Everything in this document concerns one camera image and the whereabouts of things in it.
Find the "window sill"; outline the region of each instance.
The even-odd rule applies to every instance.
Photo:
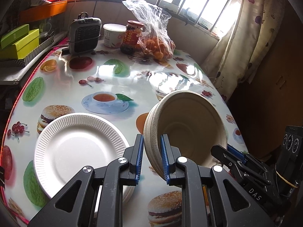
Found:
[[[77,0],[77,1],[105,1],[105,2],[116,2],[116,3],[121,3],[122,1],[124,0]],[[220,38],[218,36],[216,36],[215,34],[211,33],[210,31],[206,30],[205,28],[203,28],[202,26],[198,25],[198,24],[195,24],[194,22],[188,20],[187,18],[183,17],[183,16],[180,16],[180,15],[177,15],[165,8],[162,8],[164,9],[165,11],[167,11],[172,17],[176,18],[176,19],[179,19],[183,22],[185,22],[185,25],[191,25],[191,26],[194,26],[196,27],[197,29],[203,31],[205,34],[211,36],[212,38],[216,39],[217,41],[220,40]]]

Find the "white paper plate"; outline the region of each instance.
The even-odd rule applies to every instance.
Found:
[[[52,198],[84,166],[99,168],[123,155],[129,144],[112,123],[93,114],[71,113],[52,121],[34,151],[37,179]],[[123,187],[123,202],[134,187]],[[98,210],[101,187],[95,212]]]

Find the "hamburger print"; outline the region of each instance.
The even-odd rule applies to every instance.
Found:
[[[158,195],[149,202],[147,208],[148,220],[151,227],[181,227],[181,191],[172,191]]]
[[[66,114],[72,114],[75,110],[65,105],[50,105],[43,109],[42,114],[38,120],[37,132],[40,134],[43,129],[53,120]]]

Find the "jar label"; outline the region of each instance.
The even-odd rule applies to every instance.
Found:
[[[123,43],[136,46],[139,39],[139,35],[140,34],[135,33],[134,31],[126,31],[123,38]]]

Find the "black cable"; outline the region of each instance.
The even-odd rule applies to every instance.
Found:
[[[119,15],[120,15],[120,13],[121,13],[121,9],[122,9],[122,7],[123,7],[123,0],[121,0],[121,6],[120,6],[120,10],[119,10],[119,12],[118,12],[118,15],[117,15],[117,18],[115,19],[115,22],[114,22],[114,24],[116,24],[117,23],[117,20],[118,20],[118,18],[119,18]]]
[[[276,187],[277,187],[277,190],[278,190],[278,194],[280,194],[280,192],[279,192],[279,188],[278,188],[278,180],[277,180],[277,164],[275,164],[275,175],[276,175],[276,177],[275,177],[275,183],[276,183]]]
[[[74,1],[74,4],[73,4],[73,6],[71,7],[71,10],[69,11],[69,19],[70,19],[70,17],[71,17],[72,9],[73,9],[73,7],[75,6],[75,4],[76,4],[76,0]],[[68,19],[68,21],[67,21],[68,32],[69,32],[69,19]]]
[[[96,0],[96,2],[95,2],[94,10],[95,10],[95,8],[96,8],[97,1],[98,1],[98,0]],[[92,17],[94,17],[94,10],[93,10],[93,16],[92,16]]]

